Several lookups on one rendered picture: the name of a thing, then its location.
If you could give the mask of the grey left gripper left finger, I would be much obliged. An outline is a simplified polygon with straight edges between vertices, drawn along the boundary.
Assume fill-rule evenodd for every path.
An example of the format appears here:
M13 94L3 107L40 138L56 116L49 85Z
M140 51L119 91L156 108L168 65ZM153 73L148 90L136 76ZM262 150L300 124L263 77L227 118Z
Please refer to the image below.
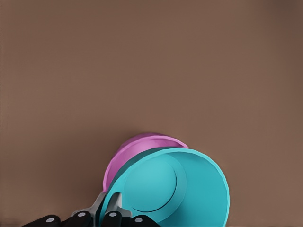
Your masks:
M105 195L105 192L100 193L92 206L74 211L60 227L99 227L100 211Z

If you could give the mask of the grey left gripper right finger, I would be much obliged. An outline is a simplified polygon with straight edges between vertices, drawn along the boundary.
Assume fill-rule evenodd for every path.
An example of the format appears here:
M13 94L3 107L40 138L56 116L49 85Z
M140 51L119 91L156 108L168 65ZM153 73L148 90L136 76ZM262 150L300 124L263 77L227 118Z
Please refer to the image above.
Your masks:
M122 208L121 193L114 193L103 217L103 227L131 227L132 216L131 211Z

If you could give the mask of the pink bowl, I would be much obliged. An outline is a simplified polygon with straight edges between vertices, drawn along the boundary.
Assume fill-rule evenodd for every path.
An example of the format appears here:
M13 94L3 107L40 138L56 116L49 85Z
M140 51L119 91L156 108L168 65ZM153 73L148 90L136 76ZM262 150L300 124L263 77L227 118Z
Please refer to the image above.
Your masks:
M118 170L131 158L152 148L189 148L184 142L160 133L141 133L124 142L111 158L103 178L103 192L108 191Z

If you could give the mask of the blue bowl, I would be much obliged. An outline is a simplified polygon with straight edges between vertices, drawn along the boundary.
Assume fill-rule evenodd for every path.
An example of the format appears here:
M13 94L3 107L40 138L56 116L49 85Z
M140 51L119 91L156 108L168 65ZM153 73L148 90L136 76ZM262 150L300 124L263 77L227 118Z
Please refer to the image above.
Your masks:
M128 160L105 195L104 217L113 194L134 216L146 215L161 227L225 227L229 187L219 166L188 148L153 148Z

